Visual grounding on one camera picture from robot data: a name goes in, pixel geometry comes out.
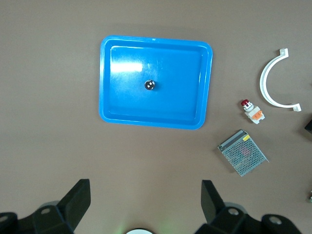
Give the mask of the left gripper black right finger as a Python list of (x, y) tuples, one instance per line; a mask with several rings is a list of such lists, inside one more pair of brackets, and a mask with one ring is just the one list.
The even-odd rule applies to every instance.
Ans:
[(204, 234), (239, 234), (245, 221), (245, 213), (224, 203), (210, 180), (201, 183), (201, 207), (206, 218), (202, 226)]

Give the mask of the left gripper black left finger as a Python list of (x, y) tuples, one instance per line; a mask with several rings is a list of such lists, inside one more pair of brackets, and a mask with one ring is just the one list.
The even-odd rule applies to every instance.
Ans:
[(90, 204), (90, 180), (81, 179), (57, 205), (47, 205), (33, 213), (35, 233), (72, 234)]

